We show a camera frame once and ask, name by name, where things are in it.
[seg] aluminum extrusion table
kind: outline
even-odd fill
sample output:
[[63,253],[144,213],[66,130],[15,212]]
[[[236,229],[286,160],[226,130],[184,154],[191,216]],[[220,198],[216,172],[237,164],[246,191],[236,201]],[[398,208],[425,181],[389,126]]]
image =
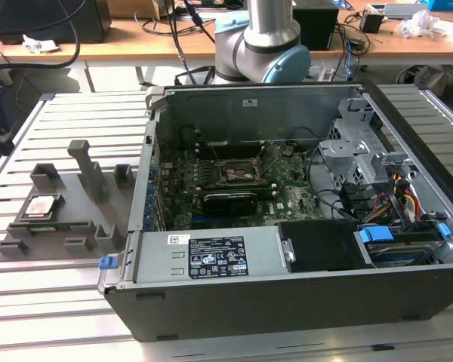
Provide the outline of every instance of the aluminum extrusion table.
[[[381,89],[453,173],[453,114],[413,86]],[[15,137],[14,154],[0,160],[0,240],[32,188],[36,163],[78,172],[66,151],[70,140],[88,139],[102,170],[137,167],[144,97],[42,97]],[[98,276],[96,259],[0,263],[0,360],[453,360],[453,306],[423,322],[141,344],[97,292]]]

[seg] computer case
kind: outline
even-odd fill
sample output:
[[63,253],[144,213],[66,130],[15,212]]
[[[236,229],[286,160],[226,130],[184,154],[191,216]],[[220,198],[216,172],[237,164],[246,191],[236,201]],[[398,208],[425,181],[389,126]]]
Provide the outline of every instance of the computer case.
[[[82,0],[63,1],[68,14],[75,11]],[[0,10],[0,32],[29,29],[47,25],[65,17],[58,0],[14,0],[13,4]],[[111,25],[111,16],[106,0],[86,0],[84,7],[72,19],[81,43],[98,43]],[[69,23],[26,34],[37,40],[54,40],[58,44],[73,43],[74,34]],[[22,35],[1,36],[3,44],[21,44]]]
[[293,5],[302,45],[310,51],[327,51],[339,9],[330,0],[295,0]]

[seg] blue latch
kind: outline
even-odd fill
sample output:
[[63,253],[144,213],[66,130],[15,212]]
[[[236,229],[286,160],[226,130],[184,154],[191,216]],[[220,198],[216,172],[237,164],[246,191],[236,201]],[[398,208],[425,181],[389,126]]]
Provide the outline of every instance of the blue latch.
[[443,236],[443,239],[448,240],[450,238],[451,230],[444,222],[438,224],[438,230]]
[[359,232],[359,235],[363,243],[394,240],[393,234],[387,226],[366,226]]
[[118,268],[118,257],[117,256],[102,256],[99,259],[99,269],[109,270]]

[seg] power cable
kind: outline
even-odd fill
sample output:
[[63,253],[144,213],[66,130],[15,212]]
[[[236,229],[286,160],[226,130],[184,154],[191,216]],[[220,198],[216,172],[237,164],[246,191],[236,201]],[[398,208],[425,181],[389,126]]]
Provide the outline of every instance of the power cable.
[[215,44],[213,37],[211,34],[205,29],[203,26],[203,19],[202,17],[199,16],[198,11],[193,7],[193,5],[188,2],[188,0],[183,0],[184,6],[186,6],[186,9],[188,10],[188,13],[191,16],[191,20],[197,25],[203,32],[208,36],[208,38]]
[[170,27],[170,30],[171,30],[171,33],[172,33],[172,36],[173,36],[174,46],[176,47],[176,51],[178,53],[178,57],[180,58],[181,62],[183,63],[183,67],[186,70],[186,73],[188,74],[188,76],[190,77],[191,82],[194,85],[197,85],[196,80],[194,79],[193,75],[191,74],[190,69],[188,68],[188,64],[186,62],[186,58],[184,56],[183,49],[181,48],[181,44],[180,44],[180,41],[178,39],[176,15],[174,13],[174,0],[170,0],[170,2],[171,2],[171,9],[172,9],[171,10],[171,16],[170,16],[169,11],[168,11],[168,5],[166,4],[167,5],[166,6],[166,17],[168,18],[169,27]]
[[[147,32],[148,34],[152,34],[152,35],[173,36],[172,32],[160,32],[160,31],[156,30],[156,27],[158,26],[158,23],[159,23],[158,20],[156,20],[156,19],[147,19],[146,21],[141,23],[139,21],[139,19],[137,18],[137,14],[139,12],[140,11],[134,12],[134,20],[136,20],[137,25],[141,26],[141,29],[143,29],[144,32]],[[214,22],[214,19],[205,21],[204,24],[208,25],[208,24],[211,24],[213,22]],[[151,23],[153,24],[153,28],[152,29],[147,27],[147,25],[151,24]],[[201,28],[199,28],[197,25],[193,25],[193,26],[189,26],[189,27],[187,27],[185,29],[178,30],[177,35],[178,36],[188,36],[188,35],[199,34],[201,32],[202,32]]]

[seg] wire bundle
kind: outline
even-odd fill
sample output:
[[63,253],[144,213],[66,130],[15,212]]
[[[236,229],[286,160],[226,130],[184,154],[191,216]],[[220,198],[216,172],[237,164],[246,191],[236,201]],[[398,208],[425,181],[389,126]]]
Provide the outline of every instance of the wire bundle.
[[[147,32],[148,34],[151,34],[151,35],[158,35],[158,36],[173,36],[173,33],[172,32],[161,32],[161,31],[158,31],[156,30],[156,27],[158,26],[158,24],[160,23],[158,20],[156,19],[147,19],[146,21],[144,22],[140,22],[139,19],[137,18],[137,14],[139,13],[140,11],[136,11],[134,13],[134,20],[136,20],[136,23],[141,26],[141,28],[143,29],[144,32]],[[204,25],[208,25],[208,24],[211,24],[213,23],[214,20],[207,20],[204,22]],[[178,36],[188,36],[188,35],[195,35],[195,34],[199,34],[202,32],[202,29],[199,28],[198,26],[196,25],[192,25],[192,26],[188,26],[187,28],[185,29],[182,29],[182,30],[178,30],[178,33],[177,35]]]
[[[356,30],[357,33],[361,34],[363,36],[363,38],[365,38],[366,43],[367,43],[367,47],[365,47],[365,49],[358,51],[353,47],[352,39],[347,36],[347,31],[346,31],[347,28]],[[341,67],[342,62],[344,61],[344,67],[346,69],[346,80],[349,80],[349,79],[353,78],[354,75],[357,73],[357,70],[360,65],[361,57],[364,54],[366,54],[368,51],[371,50],[371,48],[372,48],[371,39],[361,29],[356,28],[355,26],[352,26],[349,23],[345,23],[345,24],[336,23],[335,32],[337,34],[339,34],[339,36],[341,37],[342,56],[339,59],[339,62],[337,63],[337,66],[336,66],[336,69],[334,71],[332,78],[333,79],[335,78],[335,76],[337,75],[337,72],[339,71],[339,68]],[[350,69],[351,62],[352,62],[352,56],[357,57],[356,69],[354,70],[354,72],[351,72],[351,69]]]

